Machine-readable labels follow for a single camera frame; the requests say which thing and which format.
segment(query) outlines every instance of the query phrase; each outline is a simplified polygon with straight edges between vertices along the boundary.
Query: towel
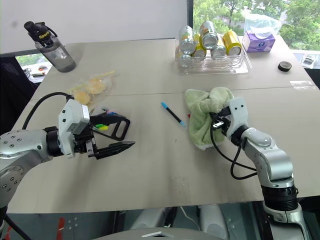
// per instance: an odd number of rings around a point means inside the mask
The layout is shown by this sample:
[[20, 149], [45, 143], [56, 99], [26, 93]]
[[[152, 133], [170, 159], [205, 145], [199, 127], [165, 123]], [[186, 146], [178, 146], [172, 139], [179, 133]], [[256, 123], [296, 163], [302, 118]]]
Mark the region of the towel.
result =
[[[188, 89], [184, 99], [190, 110], [189, 134], [192, 142], [201, 150], [213, 146], [210, 138], [211, 117], [209, 113], [219, 113], [224, 104], [234, 98], [232, 92], [226, 87], [215, 87], [210, 92]], [[225, 136], [221, 129], [214, 131], [214, 141], [221, 143]]]

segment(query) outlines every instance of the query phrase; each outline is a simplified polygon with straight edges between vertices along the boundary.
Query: pen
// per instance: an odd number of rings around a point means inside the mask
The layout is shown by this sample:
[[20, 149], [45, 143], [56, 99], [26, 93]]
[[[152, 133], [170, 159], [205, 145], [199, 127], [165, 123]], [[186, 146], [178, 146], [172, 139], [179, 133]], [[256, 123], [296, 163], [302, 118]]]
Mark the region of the pen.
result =
[[185, 122], [182, 121], [177, 115], [175, 115], [175, 113], [173, 111], [171, 111], [171, 109], [168, 107], [167, 104], [165, 104], [164, 102], [161, 102], [161, 105], [162, 105], [162, 107], [164, 107], [175, 118], [175, 120], [178, 121], [179, 124], [181, 124], [185, 128], [187, 127]]

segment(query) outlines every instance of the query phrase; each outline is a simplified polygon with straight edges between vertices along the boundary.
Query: soda can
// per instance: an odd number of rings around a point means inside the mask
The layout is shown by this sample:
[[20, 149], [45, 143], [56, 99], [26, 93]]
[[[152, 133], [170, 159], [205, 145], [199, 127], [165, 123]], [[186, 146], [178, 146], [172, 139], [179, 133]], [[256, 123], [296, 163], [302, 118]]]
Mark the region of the soda can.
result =
[[226, 48], [227, 55], [240, 55], [242, 46], [238, 40], [238, 35], [234, 31], [228, 31], [226, 34], [224, 34], [222, 39]]
[[194, 35], [194, 41], [195, 41], [195, 51], [192, 54], [192, 57], [204, 59], [206, 56], [207, 50], [202, 46], [200, 34], [196, 33]]
[[200, 36], [202, 38], [202, 46], [205, 49], [211, 50], [218, 44], [218, 34], [211, 21], [205, 21], [200, 26]]
[[193, 62], [190, 55], [184, 54], [180, 51], [177, 53], [177, 61], [179, 65], [183, 68], [189, 67]]
[[193, 29], [186, 25], [179, 31], [179, 49], [183, 54], [191, 55], [196, 50]]
[[218, 34], [218, 44], [215, 46], [215, 48], [210, 50], [211, 57], [223, 57], [224, 55], [226, 55], [226, 52], [226, 46], [224, 45], [221, 36]]

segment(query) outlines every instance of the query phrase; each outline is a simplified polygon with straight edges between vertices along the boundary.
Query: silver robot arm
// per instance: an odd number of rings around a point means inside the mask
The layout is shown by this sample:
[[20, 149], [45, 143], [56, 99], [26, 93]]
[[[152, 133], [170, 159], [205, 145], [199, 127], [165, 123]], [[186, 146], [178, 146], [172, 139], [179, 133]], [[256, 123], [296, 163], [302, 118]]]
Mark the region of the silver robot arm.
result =
[[70, 99], [59, 114], [59, 130], [15, 130], [0, 139], [0, 208], [6, 207], [28, 171], [53, 157], [75, 155], [75, 135], [90, 120], [88, 107]]
[[289, 156], [278, 148], [274, 138], [248, 127], [248, 110], [242, 97], [228, 101], [218, 116], [213, 129], [222, 128], [222, 133], [233, 144], [241, 145], [256, 167], [268, 217], [278, 223], [298, 224], [304, 239], [309, 240]]
[[[118, 137], [119, 125], [125, 122], [122, 136]], [[97, 124], [116, 124], [111, 136], [94, 130]], [[58, 128], [40, 130], [14, 130], [0, 136], [0, 233], [4, 227], [7, 206], [19, 183], [28, 171], [53, 157], [75, 153], [87, 153], [97, 160], [118, 154], [130, 148], [134, 141], [123, 141], [97, 148], [94, 132], [122, 141], [130, 121], [119, 114], [103, 112], [89, 116], [88, 107], [69, 99], [58, 116]]]

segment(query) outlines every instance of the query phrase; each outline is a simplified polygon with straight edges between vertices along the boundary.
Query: green foliage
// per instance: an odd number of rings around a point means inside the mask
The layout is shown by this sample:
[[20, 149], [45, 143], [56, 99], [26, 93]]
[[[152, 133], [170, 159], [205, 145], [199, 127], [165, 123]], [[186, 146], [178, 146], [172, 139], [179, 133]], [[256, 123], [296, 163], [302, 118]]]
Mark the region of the green foliage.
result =
[[264, 14], [274, 19], [279, 19], [283, 11], [287, 9], [284, 0], [256, 0], [252, 6], [253, 14]]
[[320, 0], [293, 0], [280, 35], [291, 49], [320, 50]]
[[40, 59], [43, 59], [42, 62], [48, 62], [48, 60], [41, 53], [16, 56], [15, 58], [20, 66], [36, 64]]
[[221, 20], [220, 16], [227, 14], [228, 9], [221, 6], [220, 0], [195, 0], [193, 7], [193, 29], [199, 32], [199, 28], [204, 21], [212, 21], [215, 30], [219, 33], [228, 31], [228, 27]]
[[243, 34], [240, 23], [244, 22], [243, 10], [279, 19], [286, 11], [286, 23], [279, 34], [291, 49], [320, 50], [320, 0], [194, 0], [193, 28], [210, 20], [218, 33], [233, 29]]

